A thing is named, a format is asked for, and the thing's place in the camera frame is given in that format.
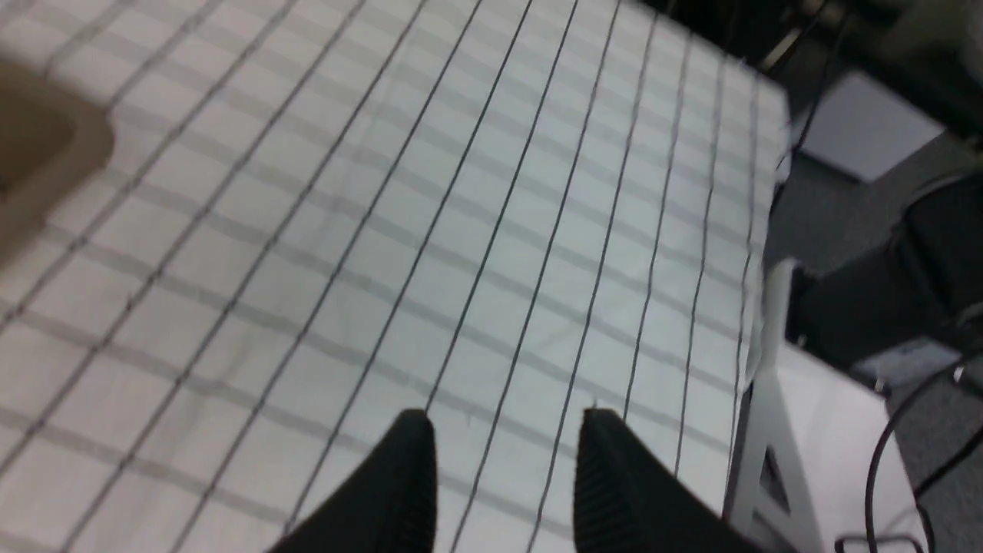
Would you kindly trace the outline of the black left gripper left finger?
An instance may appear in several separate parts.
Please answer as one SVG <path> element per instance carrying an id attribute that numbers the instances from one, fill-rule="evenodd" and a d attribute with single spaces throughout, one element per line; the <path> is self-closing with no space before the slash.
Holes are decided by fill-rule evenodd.
<path id="1" fill-rule="evenodd" d="M 400 412 L 361 465 L 273 552 L 432 552 L 438 452 L 422 409 Z"/>

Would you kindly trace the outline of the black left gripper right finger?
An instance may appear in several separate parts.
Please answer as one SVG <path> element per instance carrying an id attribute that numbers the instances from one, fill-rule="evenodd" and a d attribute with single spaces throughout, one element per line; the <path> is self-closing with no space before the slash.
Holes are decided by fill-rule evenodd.
<path id="1" fill-rule="evenodd" d="M 578 552 L 758 552 L 661 465 L 612 409 L 586 409 L 573 487 Z"/>

